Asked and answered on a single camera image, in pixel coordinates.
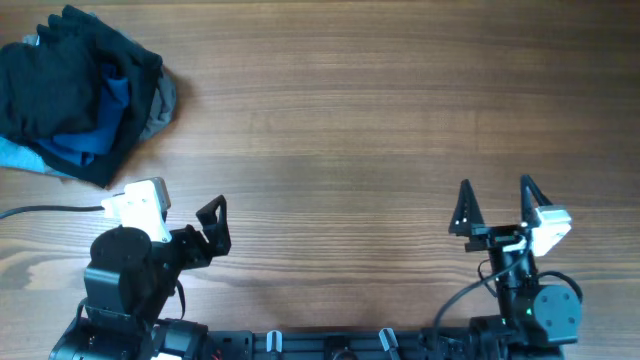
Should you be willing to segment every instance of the light blue cloth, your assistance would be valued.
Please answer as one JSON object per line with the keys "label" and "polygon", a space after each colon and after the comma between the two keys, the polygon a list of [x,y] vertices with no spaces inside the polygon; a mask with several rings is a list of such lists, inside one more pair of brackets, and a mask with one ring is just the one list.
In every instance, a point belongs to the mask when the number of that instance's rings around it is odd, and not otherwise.
{"label": "light blue cloth", "polygon": [[42,174],[67,176],[44,163],[35,151],[0,137],[0,167],[16,168]]}

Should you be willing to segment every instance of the black cloth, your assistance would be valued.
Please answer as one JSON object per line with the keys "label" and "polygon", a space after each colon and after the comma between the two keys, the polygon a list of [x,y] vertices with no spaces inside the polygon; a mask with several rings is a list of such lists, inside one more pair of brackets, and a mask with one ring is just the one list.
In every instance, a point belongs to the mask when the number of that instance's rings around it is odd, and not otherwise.
{"label": "black cloth", "polygon": [[72,6],[65,6],[62,17],[50,15],[48,20],[49,27],[38,25],[40,42],[56,43],[64,41],[69,36],[93,39],[97,54],[95,61],[99,64],[115,65],[118,75],[129,79],[130,106],[122,115],[111,152],[107,155],[96,155],[93,162],[87,166],[81,167],[60,159],[36,143],[29,142],[23,145],[29,146],[42,156],[50,167],[106,187],[138,142],[145,127],[160,76],[162,58],[134,44],[99,19]]}
{"label": "black cloth", "polygon": [[0,50],[0,135],[36,140],[96,128],[100,67],[93,41],[68,36]]}

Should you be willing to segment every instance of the gray cloth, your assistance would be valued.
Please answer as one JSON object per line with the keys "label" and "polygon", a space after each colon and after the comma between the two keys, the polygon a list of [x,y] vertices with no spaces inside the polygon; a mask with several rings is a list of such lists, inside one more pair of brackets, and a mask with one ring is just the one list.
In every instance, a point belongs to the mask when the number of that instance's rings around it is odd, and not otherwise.
{"label": "gray cloth", "polygon": [[[38,35],[27,35],[22,41],[26,44],[38,45]],[[138,141],[143,142],[166,128],[171,123],[173,110],[176,107],[177,94],[176,85],[165,72],[164,67],[158,78],[156,92],[151,103],[151,111],[144,130],[140,134]],[[42,174],[56,176],[68,176],[56,171],[47,164],[40,155],[26,146],[20,146],[0,137],[0,167],[16,168],[33,171]]]}
{"label": "gray cloth", "polygon": [[153,95],[149,119],[140,134],[140,141],[151,139],[152,136],[169,126],[177,99],[176,84],[173,83],[163,67],[160,78],[158,78],[156,93]]}

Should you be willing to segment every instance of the wooden table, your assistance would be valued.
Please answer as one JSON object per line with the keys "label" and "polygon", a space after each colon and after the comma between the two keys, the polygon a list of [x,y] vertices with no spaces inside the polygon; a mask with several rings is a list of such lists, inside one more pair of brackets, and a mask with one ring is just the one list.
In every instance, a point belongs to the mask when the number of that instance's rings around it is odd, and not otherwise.
{"label": "wooden table", "polygon": [[[58,3],[0,5],[0,42]],[[95,205],[162,176],[172,228],[197,224],[218,194],[229,203],[230,255],[181,277],[187,320],[417,329],[486,257],[447,235],[459,182],[472,180],[488,223],[513,223],[529,173],[574,218],[538,261],[586,294],[568,358],[637,358],[638,5],[86,3],[163,56],[176,121],[107,191],[0,170],[0,210]],[[115,225],[100,213],[0,222],[1,358],[47,356],[85,294],[91,242]],[[179,312],[170,299],[164,315]],[[496,312],[478,289],[445,322]]]}

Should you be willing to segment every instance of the wire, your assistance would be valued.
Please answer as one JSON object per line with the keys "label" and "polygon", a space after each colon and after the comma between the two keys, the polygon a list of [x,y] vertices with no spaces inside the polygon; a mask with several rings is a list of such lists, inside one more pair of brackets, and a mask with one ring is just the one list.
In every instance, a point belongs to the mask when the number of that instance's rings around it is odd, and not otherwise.
{"label": "wire", "polygon": [[433,341],[435,343],[435,350],[434,351],[436,353],[439,352],[438,348],[439,348],[440,342],[438,341],[438,333],[440,332],[440,322],[442,321],[442,317],[444,316],[444,313],[447,310],[449,310],[449,308],[451,306],[453,306],[453,304],[455,304],[463,296],[465,296],[468,293],[470,293],[472,290],[475,290],[475,289],[479,288],[480,286],[488,284],[491,281],[494,281],[495,279],[499,278],[500,276],[511,272],[513,269],[516,268],[516,266],[520,265],[520,263],[522,263],[522,261],[524,259],[526,259],[527,256],[529,256],[529,252],[531,252],[531,240],[527,240],[527,245],[526,245],[526,247],[524,249],[524,252],[511,265],[507,266],[502,271],[499,271],[499,272],[497,272],[495,274],[489,275],[488,277],[484,278],[484,280],[476,281],[475,283],[473,283],[473,284],[465,287],[464,289],[458,291],[455,295],[453,295],[453,297],[451,297],[451,299],[449,299],[449,301],[447,301],[444,305],[442,305],[440,310],[438,310],[438,313],[436,314],[436,317],[435,317],[435,319],[433,321]]}
{"label": "wire", "polygon": [[58,205],[37,205],[37,206],[24,206],[11,210],[7,210],[3,213],[0,213],[0,220],[7,218],[11,215],[21,214],[25,212],[31,211],[72,211],[72,212],[89,212],[89,211],[100,211],[104,210],[102,206],[86,206],[86,207],[77,207],[77,206],[58,206]]}
{"label": "wire", "polygon": [[[480,261],[480,264],[478,264],[478,277],[480,278],[480,281],[484,281],[484,276],[482,275],[482,265],[485,263],[488,263],[489,261],[491,261],[491,259],[486,259],[486,260],[482,260]],[[484,287],[487,288],[487,290],[489,290],[489,293],[491,293],[491,295],[493,295],[493,297],[497,298],[498,297],[498,293],[493,290],[493,288],[489,285],[489,283],[485,283]]]}
{"label": "wire", "polygon": [[578,297],[578,300],[582,304],[582,299],[584,298],[584,295],[582,294],[582,288],[580,288],[580,285],[578,285],[578,283],[575,280],[573,280],[569,276],[561,273],[560,271],[544,271],[544,272],[541,272],[540,274],[538,274],[537,278],[540,279],[540,278],[545,277],[545,276],[557,277],[558,279],[563,280],[564,282],[566,282],[569,286],[571,286],[573,291],[576,293],[576,296]]}
{"label": "wire", "polygon": [[71,325],[69,326],[69,330],[67,333],[73,332],[80,325],[80,321],[82,321],[82,309],[84,309],[85,305],[87,305],[87,298],[84,298],[78,304],[78,308],[76,309],[76,317],[73,318]]}

